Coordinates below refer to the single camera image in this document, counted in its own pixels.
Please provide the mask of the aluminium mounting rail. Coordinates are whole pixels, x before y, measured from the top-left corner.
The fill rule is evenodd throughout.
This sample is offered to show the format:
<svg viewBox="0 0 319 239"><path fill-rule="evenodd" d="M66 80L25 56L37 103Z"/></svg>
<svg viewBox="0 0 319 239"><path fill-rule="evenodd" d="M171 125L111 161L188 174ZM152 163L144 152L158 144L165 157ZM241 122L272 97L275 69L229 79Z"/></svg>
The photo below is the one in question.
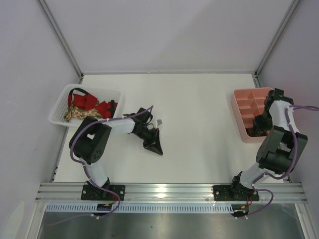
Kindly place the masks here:
<svg viewBox="0 0 319 239"><path fill-rule="evenodd" d="M208 183L112 183L125 185L124 203L226 203L215 201L212 187ZM85 183L41 183L35 197L36 202L81 202ZM300 183L263 183L259 185L259 201L269 202L272 191L275 204L304 204L307 198ZM228 201L242 204L247 201Z"/></svg>

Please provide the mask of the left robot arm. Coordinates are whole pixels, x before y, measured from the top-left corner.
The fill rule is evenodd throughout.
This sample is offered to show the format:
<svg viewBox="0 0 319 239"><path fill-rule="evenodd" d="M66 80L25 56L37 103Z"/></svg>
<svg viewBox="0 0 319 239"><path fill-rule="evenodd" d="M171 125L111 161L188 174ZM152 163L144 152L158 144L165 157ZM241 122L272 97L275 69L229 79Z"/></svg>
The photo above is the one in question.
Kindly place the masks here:
<svg viewBox="0 0 319 239"><path fill-rule="evenodd" d="M140 108L137 113L124 114L119 118L97 120L87 116L82 121L69 142L70 157L80 163L87 177L87 189L82 199L92 196L93 200L117 199L118 194L111 191L109 177L105 174L99 160L106 148L109 137L117 134L134 134L143 140L143 148L163 155L160 144L160 130L152 126L152 107Z"/></svg>

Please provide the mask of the red tie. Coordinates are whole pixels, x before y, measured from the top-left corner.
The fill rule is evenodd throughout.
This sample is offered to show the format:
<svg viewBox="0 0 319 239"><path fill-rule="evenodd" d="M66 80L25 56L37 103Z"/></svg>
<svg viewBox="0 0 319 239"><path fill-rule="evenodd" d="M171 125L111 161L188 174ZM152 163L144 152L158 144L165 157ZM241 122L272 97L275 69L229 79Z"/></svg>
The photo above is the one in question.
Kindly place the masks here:
<svg viewBox="0 0 319 239"><path fill-rule="evenodd" d="M79 94L69 94L67 100L67 107L76 106L82 110L96 109L102 116L101 119L113 118L115 111L117 109L118 103L114 100L108 102L99 100L90 93L79 95Z"/></svg>

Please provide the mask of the white plastic basket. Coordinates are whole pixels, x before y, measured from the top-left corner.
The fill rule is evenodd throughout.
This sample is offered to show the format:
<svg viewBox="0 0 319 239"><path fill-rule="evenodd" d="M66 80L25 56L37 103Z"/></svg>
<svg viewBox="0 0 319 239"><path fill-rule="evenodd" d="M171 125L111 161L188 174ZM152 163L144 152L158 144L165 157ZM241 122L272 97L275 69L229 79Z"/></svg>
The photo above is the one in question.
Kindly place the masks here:
<svg viewBox="0 0 319 239"><path fill-rule="evenodd" d="M95 96L99 102L106 101L109 102L110 100L114 100L118 103L118 106L115 110L114 117L119 117L122 114L123 107L124 107L124 95L122 91L113 88L113 87L106 87L106 86L93 86L93 85L83 85L83 84L69 84L64 87L62 92L60 93L59 97L54 104L48 120L53 124L63 125L65 127L78 127L81 123L81 119L72 118L70 121L66 121L64 115L67 111L67 99L69 92L74 88L80 88L88 93Z"/></svg>

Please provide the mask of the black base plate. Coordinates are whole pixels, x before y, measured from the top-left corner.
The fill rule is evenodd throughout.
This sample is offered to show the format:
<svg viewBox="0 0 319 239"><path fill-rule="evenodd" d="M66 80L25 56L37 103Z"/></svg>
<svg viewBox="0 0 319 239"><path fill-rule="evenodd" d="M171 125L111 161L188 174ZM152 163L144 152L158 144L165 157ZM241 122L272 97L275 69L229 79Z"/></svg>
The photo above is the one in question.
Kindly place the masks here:
<svg viewBox="0 0 319 239"><path fill-rule="evenodd" d="M118 194L120 200L124 200L125 185L111 184L109 191ZM112 201L113 199L114 196L111 193L98 189L91 184L85 184L82 188L81 200L83 201Z"/></svg>
<svg viewBox="0 0 319 239"><path fill-rule="evenodd" d="M259 201L259 194L246 187L236 188L232 185L215 185L212 187L215 201Z"/></svg>

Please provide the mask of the right aluminium frame post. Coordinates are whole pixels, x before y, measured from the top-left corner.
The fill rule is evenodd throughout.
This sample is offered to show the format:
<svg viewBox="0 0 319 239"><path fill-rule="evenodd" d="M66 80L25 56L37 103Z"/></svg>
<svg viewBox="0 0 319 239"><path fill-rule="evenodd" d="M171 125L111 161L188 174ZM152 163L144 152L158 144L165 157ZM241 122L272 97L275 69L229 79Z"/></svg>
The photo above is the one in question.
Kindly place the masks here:
<svg viewBox="0 0 319 239"><path fill-rule="evenodd" d="M301 5L303 1L302 0L293 0L288 8L288 10L286 11L278 29L275 32L274 37L271 40L270 45L268 46L265 54L262 57L262 60L260 61L260 63L258 64L256 70L255 70L255 77L258 78L259 75L261 74L264 66L266 65L268 59L270 58L270 56L272 55L273 51L275 50L275 47L277 46L277 44L279 43L280 39L283 37L284 32L286 31L287 27L289 26L291 20L293 19L294 15L297 12L297 9L299 8L299 6Z"/></svg>

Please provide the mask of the beige floral tie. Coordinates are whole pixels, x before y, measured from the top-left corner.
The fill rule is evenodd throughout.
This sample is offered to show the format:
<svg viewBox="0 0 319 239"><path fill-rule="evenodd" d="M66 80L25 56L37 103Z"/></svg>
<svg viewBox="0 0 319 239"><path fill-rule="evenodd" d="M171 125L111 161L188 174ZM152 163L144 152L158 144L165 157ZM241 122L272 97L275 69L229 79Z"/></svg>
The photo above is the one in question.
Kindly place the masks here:
<svg viewBox="0 0 319 239"><path fill-rule="evenodd" d="M102 116L99 114L99 112L96 109L91 110L82 110L76 106L68 107L65 114L64 119L66 121L70 121L72 118L83 120L84 118L91 116L95 119L101 119Z"/></svg>

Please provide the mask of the aluminium frame post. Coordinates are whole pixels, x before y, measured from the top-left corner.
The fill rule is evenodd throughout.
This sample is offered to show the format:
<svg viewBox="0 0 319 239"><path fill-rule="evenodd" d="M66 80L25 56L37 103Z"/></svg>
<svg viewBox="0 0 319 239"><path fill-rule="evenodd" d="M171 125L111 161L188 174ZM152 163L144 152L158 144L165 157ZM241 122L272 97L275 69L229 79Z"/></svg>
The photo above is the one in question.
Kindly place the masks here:
<svg viewBox="0 0 319 239"><path fill-rule="evenodd" d="M273 51L275 50L275 47L277 46L277 44L279 43L280 39L283 37L284 32L286 31L287 27L289 26L291 20L293 19L294 15L297 12L297 9L299 8L299 6L301 5L303 1L302 0L293 0L288 8L288 10L286 11L278 29L275 32L274 37L271 40L270 45L268 46L265 54L262 57L262 60L260 61L260 63L258 64L256 70L255 70L255 77L258 78L259 75L261 74L264 66L266 65L268 59L270 58L270 56L272 55Z"/></svg>
<svg viewBox="0 0 319 239"><path fill-rule="evenodd" d="M40 7L40 10L42 11L42 14L44 15L46 21L48 22L50 28L53 31L53 34L57 38L66 58L68 59L69 63L71 64L73 70L75 71L77 77L80 79L80 81L83 79L83 73L80 70L79 64L77 63L69 44L67 43L55 17L52 14L52 11L49 8L49 5L45 0L37 0L37 4Z"/></svg>

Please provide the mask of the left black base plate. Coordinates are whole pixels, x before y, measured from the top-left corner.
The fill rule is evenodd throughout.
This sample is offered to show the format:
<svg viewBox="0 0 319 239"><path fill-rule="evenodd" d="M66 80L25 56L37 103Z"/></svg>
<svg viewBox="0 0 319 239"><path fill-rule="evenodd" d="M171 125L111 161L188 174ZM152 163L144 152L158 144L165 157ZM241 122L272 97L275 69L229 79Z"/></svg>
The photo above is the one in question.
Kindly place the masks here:
<svg viewBox="0 0 319 239"><path fill-rule="evenodd" d="M125 185L111 184L109 191L118 194L120 200L124 200ZM113 199L114 196L111 193L98 189L91 184L85 184L82 188L81 200L83 201L112 201Z"/></svg>

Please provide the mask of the left aluminium frame post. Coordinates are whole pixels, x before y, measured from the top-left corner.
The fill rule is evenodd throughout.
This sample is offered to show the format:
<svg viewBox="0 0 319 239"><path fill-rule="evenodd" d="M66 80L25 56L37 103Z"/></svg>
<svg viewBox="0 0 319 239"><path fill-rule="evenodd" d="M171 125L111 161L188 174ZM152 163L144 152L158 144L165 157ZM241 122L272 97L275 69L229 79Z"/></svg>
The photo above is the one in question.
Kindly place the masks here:
<svg viewBox="0 0 319 239"><path fill-rule="evenodd" d="M40 10L42 11L42 14L44 15L46 21L48 22L50 28L53 31L53 34L57 38L66 58L68 59L69 63L71 64L73 70L75 71L77 77L80 79L80 81L83 79L83 73L80 70L79 64L77 63L69 44L67 43L55 17L52 14L52 11L49 8L49 5L45 0L37 0L37 4L40 7Z"/></svg>

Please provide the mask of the dark brown patterned tie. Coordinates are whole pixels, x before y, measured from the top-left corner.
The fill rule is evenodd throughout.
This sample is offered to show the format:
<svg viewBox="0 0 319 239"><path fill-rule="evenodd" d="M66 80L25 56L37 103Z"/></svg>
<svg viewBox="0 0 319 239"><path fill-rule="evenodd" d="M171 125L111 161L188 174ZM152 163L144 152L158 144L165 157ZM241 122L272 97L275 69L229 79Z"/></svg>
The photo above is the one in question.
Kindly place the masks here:
<svg viewBox="0 0 319 239"><path fill-rule="evenodd" d="M268 134L267 131L260 131L258 129L254 129L253 127L246 129L247 135L250 137L263 137Z"/></svg>

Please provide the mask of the pink divided organizer tray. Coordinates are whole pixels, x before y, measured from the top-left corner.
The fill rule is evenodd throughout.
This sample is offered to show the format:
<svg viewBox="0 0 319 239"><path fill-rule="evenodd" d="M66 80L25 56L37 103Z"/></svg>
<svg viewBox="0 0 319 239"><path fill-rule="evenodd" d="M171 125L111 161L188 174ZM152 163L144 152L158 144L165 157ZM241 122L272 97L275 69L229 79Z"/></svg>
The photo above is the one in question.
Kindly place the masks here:
<svg viewBox="0 0 319 239"><path fill-rule="evenodd" d="M251 88L234 90L231 106L244 143L263 142L265 136L251 137L247 129L253 127L253 119L264 111L264 100L272 88Z"/></svg>

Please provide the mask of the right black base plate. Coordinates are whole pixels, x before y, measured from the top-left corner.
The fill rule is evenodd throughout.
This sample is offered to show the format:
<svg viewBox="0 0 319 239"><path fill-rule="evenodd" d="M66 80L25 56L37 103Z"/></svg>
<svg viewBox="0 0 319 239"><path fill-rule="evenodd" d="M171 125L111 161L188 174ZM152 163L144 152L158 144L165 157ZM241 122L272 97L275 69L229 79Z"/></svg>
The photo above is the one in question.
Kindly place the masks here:
<svg viewBox="0 0 319 239"><path fill-rule="evenodd" d="M212 187L215 201L259 201L259 194L246 187L236 188L232 185L215 185Z"/></svg>

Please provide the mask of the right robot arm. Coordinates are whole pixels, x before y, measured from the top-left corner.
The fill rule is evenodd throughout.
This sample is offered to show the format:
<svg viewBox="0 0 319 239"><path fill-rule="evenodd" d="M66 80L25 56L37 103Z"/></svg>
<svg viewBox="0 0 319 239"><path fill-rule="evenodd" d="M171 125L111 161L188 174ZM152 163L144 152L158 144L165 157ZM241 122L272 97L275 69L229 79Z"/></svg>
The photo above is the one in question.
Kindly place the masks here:
<svg viewBox="0 0 319 239"><path fill-rule="evenodd" d="M293 112L298 106L281 89L236 90L231 104L243 142L261 141L255 163L232 179L230 196L242 201L256 195L258 185L265 180L287 177L308 137L300 133L294 121Z"/></svg>

